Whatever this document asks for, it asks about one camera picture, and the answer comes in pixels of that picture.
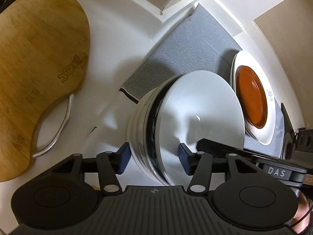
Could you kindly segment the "person's right hand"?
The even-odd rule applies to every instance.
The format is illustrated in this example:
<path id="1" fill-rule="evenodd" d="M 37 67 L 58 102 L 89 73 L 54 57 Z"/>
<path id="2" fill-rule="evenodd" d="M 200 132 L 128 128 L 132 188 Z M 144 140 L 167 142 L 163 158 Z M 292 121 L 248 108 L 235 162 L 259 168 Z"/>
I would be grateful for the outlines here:
<path id="1" fill-rule="evenodd" d="M 312 235 L 312 210 L 308 199 L 302 192 L 299 193 L 298 209 L 291 226 L 296 234 Z"/>

